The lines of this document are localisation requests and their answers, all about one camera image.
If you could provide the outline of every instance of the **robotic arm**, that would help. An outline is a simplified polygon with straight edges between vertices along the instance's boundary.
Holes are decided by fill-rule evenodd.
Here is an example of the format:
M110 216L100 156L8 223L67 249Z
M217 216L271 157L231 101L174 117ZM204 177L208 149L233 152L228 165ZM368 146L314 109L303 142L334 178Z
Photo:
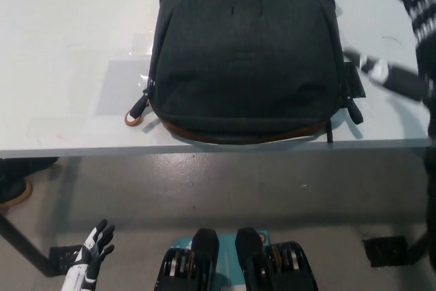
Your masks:
M436 0L400 1L411 18L417 41L418 74L383 59L361 55L355 50L346 50L344 55L361 72L368 74L375 84L422 102L429 109L428 133L432 144L427 148L424 158L429 178L426 224L430 263L436 271Z
M114 237L115 227L107 225L108 221L103 219L84 241L61 291L95 291L100 265L114 251L114 245L107 245Z

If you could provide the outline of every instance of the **brown leather base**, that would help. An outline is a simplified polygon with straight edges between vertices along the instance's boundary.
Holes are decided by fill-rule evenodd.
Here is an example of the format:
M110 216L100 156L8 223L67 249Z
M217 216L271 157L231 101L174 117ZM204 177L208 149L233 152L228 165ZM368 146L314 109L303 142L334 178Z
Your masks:
M202 136L201 134L196 134L194 132L191 132L187 129L183 129L179 126L175 126L174 124L171 124L167 121L162 120L163 126L165 126L168 131L171 133L176 134L177 136L181 136L182 138L198 141L198 142L205 142L205 143L213 143L213 144L259 144L259 143L265 143L265 142L273 142L273 141L279 141L279 140L287 140L287 139L293 139L293 138L300 138L302 136L312 136L316 134L321 129L326 128L326 122L321 122L309 127L305 127L304 129L299 129L297 131L293 132L286 132L281 134L276 134L273 136L267 136L265 138L259 138L255 140L244 140L244 141L236 141L236 140L217 140L213 138L208 138L206 136Z

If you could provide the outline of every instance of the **shoe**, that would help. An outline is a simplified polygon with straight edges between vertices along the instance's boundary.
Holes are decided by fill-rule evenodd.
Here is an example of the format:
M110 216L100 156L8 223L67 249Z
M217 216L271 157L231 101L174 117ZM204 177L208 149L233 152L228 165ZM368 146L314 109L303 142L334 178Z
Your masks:
M7 181L21 180L30 174L49 168L58 159L59 157L0 159L0 178L4 174Z
M32 184L24 179L7 181L5 176L0 177L0 210L20 204L32 194Z

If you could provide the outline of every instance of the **grey floor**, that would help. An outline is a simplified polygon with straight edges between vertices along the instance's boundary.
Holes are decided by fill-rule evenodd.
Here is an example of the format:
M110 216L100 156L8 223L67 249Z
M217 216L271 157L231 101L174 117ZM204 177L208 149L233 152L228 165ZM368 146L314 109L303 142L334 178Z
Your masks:
M32 197L7 216L45 252L83 242L103 217L115 252L99 291L152 290L172 241L199 227L252 225L305 249L320 291L427 291L427 260L372 269L362 239L424 230L419 151L324 151L64 158L29 181ZM0 290L60 290L0 239Z

